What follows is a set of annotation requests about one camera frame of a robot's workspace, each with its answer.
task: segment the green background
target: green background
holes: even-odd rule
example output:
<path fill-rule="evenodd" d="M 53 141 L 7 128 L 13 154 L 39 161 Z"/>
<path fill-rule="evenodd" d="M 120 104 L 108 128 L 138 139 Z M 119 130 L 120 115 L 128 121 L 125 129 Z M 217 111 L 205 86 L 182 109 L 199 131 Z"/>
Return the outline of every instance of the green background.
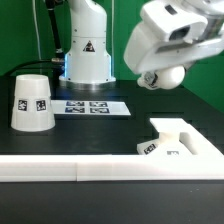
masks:
<path fill-rule="evenodd" d="M 112 0 L 96 0 L 107 11 L 107 50 L 112 54 Z M 146 0 L 114 0 L 114 76 L 122 80 L 135 80 L 123 60 L 124 49 L 132 29 L 140 21 L 139 12 Z M 70 48 L 70 15 L 68 4 L 56 9 L 61 42 L 65 52 Z M 37 0 L 43 59 L 54 57 L 54 44 L 47 10 Z M 31 0 L 0 1 L 0 75 L 12 67 L 38 59 Z M 190 91 L 224 112 L 224 53 L 197 62 L 189 70 L 183 85 Z"/>

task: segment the black tabletop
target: black tabletop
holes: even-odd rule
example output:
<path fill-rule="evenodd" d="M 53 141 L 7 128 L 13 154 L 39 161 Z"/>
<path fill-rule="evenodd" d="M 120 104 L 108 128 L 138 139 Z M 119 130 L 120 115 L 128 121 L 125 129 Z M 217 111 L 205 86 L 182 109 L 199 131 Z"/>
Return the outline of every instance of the black tabletop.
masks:
<path fill-rule="evenodd" d="M 123 101 L 131 116 L 56 115 L 56 126 L 10 127 L 15 79 L 0 78 L 1 155 L 137 154 L 155 139 L 149 118 L 183 118 L 221 152 L 224 115 L 183 88 L 148 91 L 135 81 L 113 89 L 51 88 L 52 99 Z M 224 223 L 224 181 L 1 183 L 0 223 Z"/>

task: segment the white holder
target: white holder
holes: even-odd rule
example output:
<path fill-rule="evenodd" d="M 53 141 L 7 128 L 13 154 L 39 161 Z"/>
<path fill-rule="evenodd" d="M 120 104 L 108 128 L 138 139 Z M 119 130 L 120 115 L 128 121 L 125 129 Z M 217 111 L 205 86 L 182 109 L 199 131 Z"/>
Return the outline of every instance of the white holder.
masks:
<path fill-rule="evenodd" d="M 158 140 L 164 148 L 157 149 L 164 155 L 0 156 L 0 182 L 224 180 L 224 156 L 191 125 L 182 119 L 151 122 L 161 133 L 171 130 L 171 138 L 161 134 Z M 178 136 L 189 153 L 184 155 L 184 148 L 182 156 L 167 155 L 165 145 L 176 144 Z"/>

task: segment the paper cup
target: paper cup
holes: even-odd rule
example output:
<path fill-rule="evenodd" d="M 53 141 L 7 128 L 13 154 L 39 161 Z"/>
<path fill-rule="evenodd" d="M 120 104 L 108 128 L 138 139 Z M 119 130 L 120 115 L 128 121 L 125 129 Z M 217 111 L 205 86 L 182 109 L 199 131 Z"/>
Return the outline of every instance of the paper cup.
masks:
<path fill-rule="evenodd" d="M 50 97 L 47 76 L 33 74 L 17 76 L 12 128 L 27 132 L 53 128 L 55 119 Z"/>

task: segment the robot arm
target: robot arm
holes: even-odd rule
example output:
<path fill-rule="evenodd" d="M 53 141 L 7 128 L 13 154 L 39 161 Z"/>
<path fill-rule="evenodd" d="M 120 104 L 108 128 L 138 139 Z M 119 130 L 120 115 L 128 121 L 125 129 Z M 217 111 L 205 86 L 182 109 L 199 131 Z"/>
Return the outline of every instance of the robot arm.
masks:
<path fill-rule="evenodd" d="M 175 88 L 197 60 L 224 49 L 223 0 L 154 0 L 141 18 L 124 60 L 150 90 Z"/>
<path fill-rule="evenodd" d="M 65 0 L 45 0 L 52 25 L 53 8 Z M 113 86 L 111 56 L 106 51 L 106 11 L 92 0 L 67 0 L 71 14 L 71 49 L 65 55 L 62 86 L 77 89 L 103 89 Z M 54 39 L 60 53 L 57 30 Z"/>

